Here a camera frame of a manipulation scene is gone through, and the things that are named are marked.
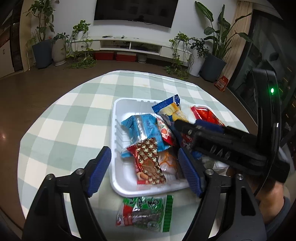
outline tablecloth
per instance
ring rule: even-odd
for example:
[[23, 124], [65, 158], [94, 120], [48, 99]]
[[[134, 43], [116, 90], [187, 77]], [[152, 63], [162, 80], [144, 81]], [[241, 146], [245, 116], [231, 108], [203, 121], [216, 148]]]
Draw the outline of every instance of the tablecloth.
[[[174, 94], [191, 103], [209, 106], [226, 126], [247, 131], [233, 113], [197, 85], [133, 71], [113, 71], [96, 77], [54, 102], [23, 136], [17, 178], [25, 217], [48, 173], [68, 175], [95, 158], [104, 145], [110, 146], [111, 109], [116, 99], [164, 100]], [[199, 199], [189, 188], [172, 194], [173, 216], [168, 233], [115, 226], [123, 198], [112, 190], [109, 170], [99, 191], [90, 198], [90, 203], [108, 240], [179, 241], [194, 217]], [[65, 194], [65, 205], [71, 231], [79, 236], [68, 194]]]

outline white cabinet door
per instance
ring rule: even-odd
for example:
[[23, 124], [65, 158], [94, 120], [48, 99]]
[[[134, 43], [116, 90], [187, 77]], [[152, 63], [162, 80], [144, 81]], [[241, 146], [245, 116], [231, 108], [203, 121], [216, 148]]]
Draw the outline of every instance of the white cabinet door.
[[[185, 63], [187, 63], [187, 59], [189, 59], [189, 53], [185, 53], [184, 51], [177, 50], [179, 59]], [[167, 58], [173, 58], [173, 50], [168, 47], [161, 47], [160, 56], [167, 57]]]
[[10, 41], [8, 41], [0, 48], [0, 78], [14, 71], [10, 54]]
[[87, 47], [89, 47], [90, 49], [93, 49], [93, 50], [100, 50], [100, 41], [99, 40], [94, 40], [91, 43], [72, 42], [73, 51], [86, 50]]

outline red storage box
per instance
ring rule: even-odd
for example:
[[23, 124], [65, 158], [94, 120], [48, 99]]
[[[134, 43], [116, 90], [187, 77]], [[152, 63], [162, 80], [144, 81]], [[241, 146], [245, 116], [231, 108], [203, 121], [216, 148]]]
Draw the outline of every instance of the red storage box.
[[114, 52], [113, 51], [95, 52], [94, 59], [96, 59], [96, 60], [113, 60], [114, 59]]
[[137, 59], [136, 53], [117, 52], [117, 54], [116, 54], [116, 60], [119, 60], [119, 61], [135, 62], [136, 59]]

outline person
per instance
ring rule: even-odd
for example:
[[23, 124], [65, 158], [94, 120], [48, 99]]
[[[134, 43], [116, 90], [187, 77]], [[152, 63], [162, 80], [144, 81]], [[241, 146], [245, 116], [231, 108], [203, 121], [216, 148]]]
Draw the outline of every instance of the person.
[[[226, 175], [233, 176], [236, 173], [236, 170], [228, 168]], [[246, 177], [246, 180], [254, 193], [258, 185], [262, 183], [263, 177], [243, 175]], [[284, 184], [275, 181], [270, 177], [267, 178], [255, 198], [258, 201], [259, 209], [263, 217], [267, 238], [269, 238], [288, 214], [290, 200], [284, 196]]]

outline checkered tablecloth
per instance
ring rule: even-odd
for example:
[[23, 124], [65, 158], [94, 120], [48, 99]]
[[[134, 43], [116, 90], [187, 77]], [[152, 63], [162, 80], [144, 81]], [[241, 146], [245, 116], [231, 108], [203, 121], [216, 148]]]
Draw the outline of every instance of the checkered tablecloth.
[[[63, 176], [72, 173], [110, 146], [111, 108], [121, 97], [164, 100], [178, 94], [191, 103], [207, 105], [227, 126], [247, 131], [245, 126], [218, 100], [200, 87], [156, 74], [114, 71], [96, 77], [53, 103], [30, 127], [20, 143], [18, 191], [25, 217], [33, 198], [48, 173]], [[99, 191], [90, 198], [98, 222], [108, 240], [182, 240], [199, 199], [184, 189], [173, 192], [174, 206], [171, 229], [155, 233], [130, 227], [115, 227], [122, 197], [110, 185], [107, 170]], [[79, 235], [65, 195], [71, 231]]]

